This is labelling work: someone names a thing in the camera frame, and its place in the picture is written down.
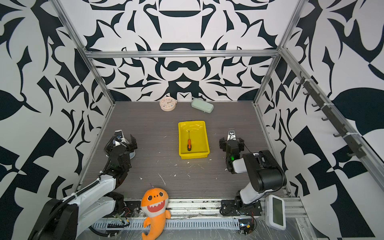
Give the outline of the orange black screwdriver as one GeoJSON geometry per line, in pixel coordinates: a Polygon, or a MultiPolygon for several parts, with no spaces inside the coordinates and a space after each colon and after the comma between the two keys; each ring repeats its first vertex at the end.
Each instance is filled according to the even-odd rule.
{"type": "Polygon", "coordinates": [[[187,150],[190,152],[192,150],[192,140],[191,140],[191,132],[188,131],[188,144],[187,144],[187,150]]]}

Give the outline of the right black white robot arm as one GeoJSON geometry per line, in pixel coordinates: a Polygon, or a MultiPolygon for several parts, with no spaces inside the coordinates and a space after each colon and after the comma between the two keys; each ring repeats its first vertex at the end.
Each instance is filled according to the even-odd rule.
{"type": "Polygon", "coordinates": [[[227,170],[231,174],[247,173],[250,182],[239,190],[235,203],[242,208],[254,204],[266,193],[279,191],[287,184],[286,175],[269,150],[245,153],[245,141],[229,129],[226,138],[221,138],[220,149],[226,153],[227,170]]]}

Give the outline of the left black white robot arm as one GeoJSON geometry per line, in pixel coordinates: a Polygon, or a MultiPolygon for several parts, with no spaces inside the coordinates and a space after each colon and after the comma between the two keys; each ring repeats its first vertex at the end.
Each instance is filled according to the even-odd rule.
{"type": "Polygon", "coordinates": [[[71,195],[48,201],[36,221],[30,240],[75,240],[101,218],[124,212],[124,196],[115,190],[125,181],[131,158],[138,148],[133,136],[127,140],[121,130],[104,147],[108,161],[94,182],[71,195]]]}

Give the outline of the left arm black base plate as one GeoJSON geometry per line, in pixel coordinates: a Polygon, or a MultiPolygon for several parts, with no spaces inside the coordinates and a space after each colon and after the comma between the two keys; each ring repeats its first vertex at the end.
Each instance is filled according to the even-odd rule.
{"type": "Polygon", "coordinates": [[[141,211],[141,202],[140,201],[124,201],[123,206],[121,207],[122,218],[132,218],[138,217],[141,211]]]}

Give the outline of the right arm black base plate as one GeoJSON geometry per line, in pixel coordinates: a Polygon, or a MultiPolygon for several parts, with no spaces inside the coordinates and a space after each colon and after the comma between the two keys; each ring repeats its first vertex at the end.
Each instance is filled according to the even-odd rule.
{"type": "Polygon", "coordinates": [[[263,209],[261,202],[255,202],[250,205],[243,205],[235,200],[221,200],[220,214],[225,217],[234,216],[254,216],[262,215],[263,209]]]}

